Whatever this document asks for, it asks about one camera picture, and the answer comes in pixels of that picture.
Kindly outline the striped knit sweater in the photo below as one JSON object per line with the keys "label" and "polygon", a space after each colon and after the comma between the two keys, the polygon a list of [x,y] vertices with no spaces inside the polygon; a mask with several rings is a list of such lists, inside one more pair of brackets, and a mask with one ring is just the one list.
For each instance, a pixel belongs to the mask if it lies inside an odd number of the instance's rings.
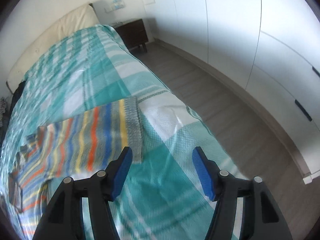
{"label": "striped knit sweater", "polygon": [[142,162],[142,126],[135,97],[95,107],[38,127],[16,154],[8,179],[9,202],[17,213],[46,200],[47,181],[104,169],[129,146]]}

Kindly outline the teal plaid bedspread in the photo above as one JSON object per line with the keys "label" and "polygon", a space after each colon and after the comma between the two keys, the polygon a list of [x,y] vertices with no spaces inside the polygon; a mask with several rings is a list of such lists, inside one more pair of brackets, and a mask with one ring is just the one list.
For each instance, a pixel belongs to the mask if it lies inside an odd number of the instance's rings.
{"label": "teal plaid bedspread", "polygon": [[63,178],[91,176],[125,146],[133,163],[111,203],[121,239],[204,239],[215,204],[192,161],[240,172],[200,116],[125,47],[108,25],[51,46],[24,76],[1,151],[1,194],[22,239],[32,239]]}

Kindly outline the dark garment on bed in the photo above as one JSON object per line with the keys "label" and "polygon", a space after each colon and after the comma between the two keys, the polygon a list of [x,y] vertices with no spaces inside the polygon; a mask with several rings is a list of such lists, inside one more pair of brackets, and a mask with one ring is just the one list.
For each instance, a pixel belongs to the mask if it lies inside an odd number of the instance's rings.
{"label": "dark garment on bed", "polygon": [[12,101],[11,101],[11,105],[10,105],[10,112],[13,111],[16,103],[18,102],[18,100],[20,99],[22,93],[23,93],[23,90],[24,90],[24,87],[25,87],[25,83],[26,81],[22,81],[19,85],[18,85],[18,88],[15,90],[13,96],[12,96]]}

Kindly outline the white wardrobe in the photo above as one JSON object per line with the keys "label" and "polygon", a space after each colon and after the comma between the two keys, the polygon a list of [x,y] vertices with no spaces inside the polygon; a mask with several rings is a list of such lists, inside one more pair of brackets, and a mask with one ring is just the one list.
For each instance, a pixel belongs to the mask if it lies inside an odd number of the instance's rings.
{"label": "white wardrobe", "polygon": [[153,38],[245,99],[319,177],[319,14],[309,0],[143,0]]}

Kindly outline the dark wooden nightstand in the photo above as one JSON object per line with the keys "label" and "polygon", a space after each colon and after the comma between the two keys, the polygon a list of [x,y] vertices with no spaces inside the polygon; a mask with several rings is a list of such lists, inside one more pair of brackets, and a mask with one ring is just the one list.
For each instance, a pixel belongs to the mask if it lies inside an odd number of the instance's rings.
{"label": "dark wooden nightstand", "polygon": [[112,27],[119,34],[127,49],[142,47],[144,52],[147,52],[146,43],[149,39],[141,18],[118,22]]}

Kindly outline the cream padded headboard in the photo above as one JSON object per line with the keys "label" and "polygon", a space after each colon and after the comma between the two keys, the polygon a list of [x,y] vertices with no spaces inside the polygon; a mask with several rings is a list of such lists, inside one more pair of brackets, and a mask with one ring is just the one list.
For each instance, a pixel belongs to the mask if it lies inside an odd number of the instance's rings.
{"label": "cream padded headboard", "polygon": [[84,4],[53,23],[21,54],[10,70],[6,86],[11,94],[18,88],[25,73],[52,45],[84,28],[99,24],[93,4]]}

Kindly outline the wall socket panel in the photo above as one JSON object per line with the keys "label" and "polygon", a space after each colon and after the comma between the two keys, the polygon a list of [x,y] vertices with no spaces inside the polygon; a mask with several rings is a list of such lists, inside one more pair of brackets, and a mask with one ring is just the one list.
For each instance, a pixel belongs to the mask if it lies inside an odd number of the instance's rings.
{"label": "wall socket panel", "polygon": [[115,10],[119,10],[125,7],[124,0],[113,0],[111,4],[108,4],[106,7],[104,7],[104,11],[106,13],[111,13]]}

